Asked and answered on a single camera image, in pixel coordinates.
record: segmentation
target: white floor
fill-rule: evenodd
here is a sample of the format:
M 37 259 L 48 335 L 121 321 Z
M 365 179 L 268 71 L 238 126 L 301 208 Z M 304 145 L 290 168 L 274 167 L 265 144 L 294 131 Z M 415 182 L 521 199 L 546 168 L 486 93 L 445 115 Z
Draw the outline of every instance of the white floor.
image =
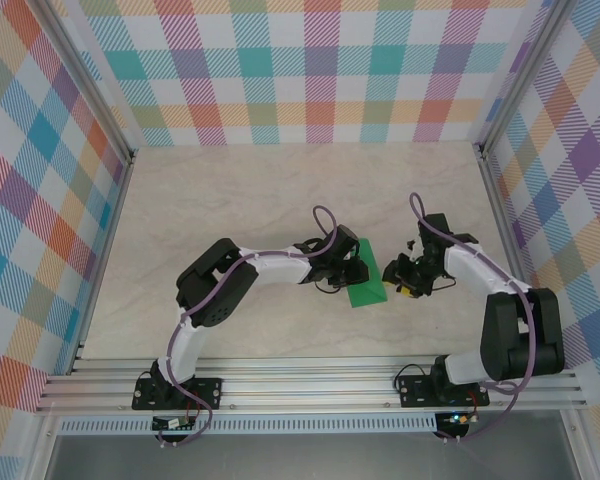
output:
M 176 323 L 178 275 L 222 237 L 284 248 L 319 236 L 311 207 L 367 237 L 382 271 L 417 235 L 407 197 L 444 212 L 506 260 L 469 143 L 146 148 L 132 175 L 84 358 L 157 357 Z M 479 344 L 484 305 L 462 285 L 352 309 L 346 292 L 254 287 L 214 328 L 207 357 L 415 355 Z

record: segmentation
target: purple cable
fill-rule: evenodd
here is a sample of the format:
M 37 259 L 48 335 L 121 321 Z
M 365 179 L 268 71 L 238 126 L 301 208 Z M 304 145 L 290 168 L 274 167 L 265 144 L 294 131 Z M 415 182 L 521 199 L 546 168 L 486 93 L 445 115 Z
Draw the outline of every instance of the purple cable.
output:
M 416 207 L 414 200 L 418 202 L 419 208 Z M 522 392 L 522 390 L 525 389 L 525 387 L 531 380 L 531 376 L 533 374 L 533 367 L 535 366 L 535 363 L 536 363 L 536 329 L 535 329 L 535 323 L 533 320 L 533 312 L 531 311 L 531 305 L 529 304 L 529 300 L 527 300 L 527 297 L 525 296 L 524 292 L 518 286 L 518 284 L 513 281 L 513 278 L 511 278 L 511 276 L 507 272 L 502 270 L 498 265 L 496 265 L 494 262 L 492 262 L 491 259 L 489 259 L 487 256 L 478 252 L 476 249 L 470 247 L 468 244 L 462 243 L 461 241 L 456 240 L 452 236 L 447 235 L 444 232 L 441 232 L 440 230 L 435 228 L 433 225 L 430 225 L 424 219 L 424 215 L 425 215 L 424 204 L 422 202 L 422 197 L 420 195 L 418 195 L 418 193 L 412 192 L 411 195 L 409 195 L 409 205 L 411 206 L 411 210 L 413 210 L 413 213 L 415 214 L 418 221 L 422 225 L 424 225 L 424 227 L 427 230 L 429 230 L 432 233 L 435 233 L 439 237 L 444 238 L 445 240 L 448 240 L 449 242 L 453 243 L 454 245 L 459 246 L 460 248 L 466 250 L 470 254 L 479 258 L 485 265 L 487 265 L 500 278 L 502 278 L 502 280 L 507 282 L 507 284 L 510 285 L 511 288 L 516 292 L 518 297 L 520 297 L 520 300 L 522 301 L 522 305 L 524 307 L 524 313 L 525 313 L 525 317 L 527 319 L 527 325 L 529 325 L 529 360 L 527 362 L 527 368 L 524 372 L 524 376 L 522 377 L 522 381 L 520 382 L 519 385 L 516 385 L 515 383 L 510 382 L 510 381 L 501 382 L 501 385 L 511 386 L 512 388 L 510 390 L 500 388 L 497 384 L 492 383 L 492 382 L 484 383 L 484 386 L 487 387 L 488 389 L 495 390 L 503 395 L 513 395 L 513 398 L 511 399 L 511 402 L 509 403 L 509 405 L 507 405 L 507 408 L 504 409 L 504 411 L 502 412 L 502 414 L 500 414 L 498 416 L 498 418 L 496 418 L 493 422 L 491 422 L 489 425 L 482 428 L 481 430 L 478 430 L 475 433 L 471 433 L 463 438 L 463 440 L 465 440 L 465 441 L 470 440 L 473 438 L 477 438 L 477 437 L 483 435 L 484 433 L 488 432 L 489 430 L 500 425 L 505 420 L 505 418 L 507 417 L 507 415 L 509 414 L 511 409 L 514 407 L 514 405 L 518 401 L 518 395 L 520 394 L 520 392 Z
M 169 339 L 169 345 L 167 346 L 167 358 L 166 358 L 167 376 L 169 377 L 169 380 L 171 380 L 172 385 L 178 391 L 180 391 L 186 397 L 189 397 L 191 400 L 193 400 L 200 406 L 204 407 L 209 412 L 209 418 L 207 419 L 206 423 L 200 430 L 198 430 L 196 433 L 192 433 L 187 438 L 185 438 L 184 440 L 177 442 L 177 443 L 176 442 L 167 442 L 162 437 L 162 432 L 161 431 L 158 432 L 158 439 L 161 442 L 161 444 L 160 444 L 161 447 L 164 447 L 164 446 L 178 447 L 180 445 L 186 445 L 187 443 L 194 441 L 196 438 L 199 438 L 211 426 L 211 420 L 213 420 L 213 410 L 209 406 L 209 404 L 207 402 L 205 402 L 204 400 L 202 400 L 200 397 L 194 395 L 191 392 L 188 392 L 182 386 L 180 386 L 180 384 L 178 383 L 178 381 L 175 378 L 175 375 L 173 374 L 173 369 L 171 368 L 171 353 L 173 352 L 173 346 L 176 343 L 176 338 L 178 338 L 178 333 L 180 333 L 180 329 L 182 327 L 184 327 L 184 325 L 185 325 L 184 322 L 186 321 L 186 319 L 189 316 L 193 315 L 196 312 L 199 312 L 204 307 L 206 307 L 207 304 L 213 299 L 213 297 L 216 296 L 216 294 L 220 291 L 222 286 L 226 283 L 229 276 L 236 270 L 236 268 L 238 268 L 241 264 L 243 264 L 247 260 L 250 260 L 252 258 L 257 258 L 257 257 L 274 256 L 274 255 L 290 257 L 290 258 L 313 258 L 313 257 L 317 257 L 318 255 L 322 255 L 327 250 L 329 250 L 333 246 L 333 243 L 336 240 L 338 222 L 336 222 L 336 217 L 333 215 L 333 213 L 331 213 L 331 211 L 327 207 L 324 207 L 322 205 L 316 205 L 315 207 L 313 207 L 313 211 L 312 211 L 313 218 L 315 219 L 316 223 L 318 224 L 318 227 L 320 228 L 320 230 L 322 230 L 325 235 L 327 234 L 327 231 L 325 230 L 325 228 L 322 226 L 322 223 L 320 223 L 320 220 L 318 219 L 318 215 L 316 213 L 318 210 L 322 210 L 322 211 L 326 212 L 326 214 L 329 215 L 329 218 L 331 219 L 331 223 L 333 225 L 333 229 L 331 231 L 331 237 L 329 237 L 329 241 L 323 248 L 321 248 L 317 252 L 312 252 L 312 253 L 307 253 L 307 254 L 283 252 L 280 250 L 267 250 L 264 252 L 250 253 L 248 255 L 245 255 L 244 257 L 241 257 L 240 259 L 236 260 L 229 267 L 229 269 L 222 276 L 222 278 L 216 284 L 216 286 L 209 292 L 209 294 L 200 303 L 198 303 L 196 306 L 190 308 L 189 310 L 187 310 L 180 316 L 180 322 L 178 323 L 178 326 L 176 326 L 175 330 L 171 334 L 171 338 Z

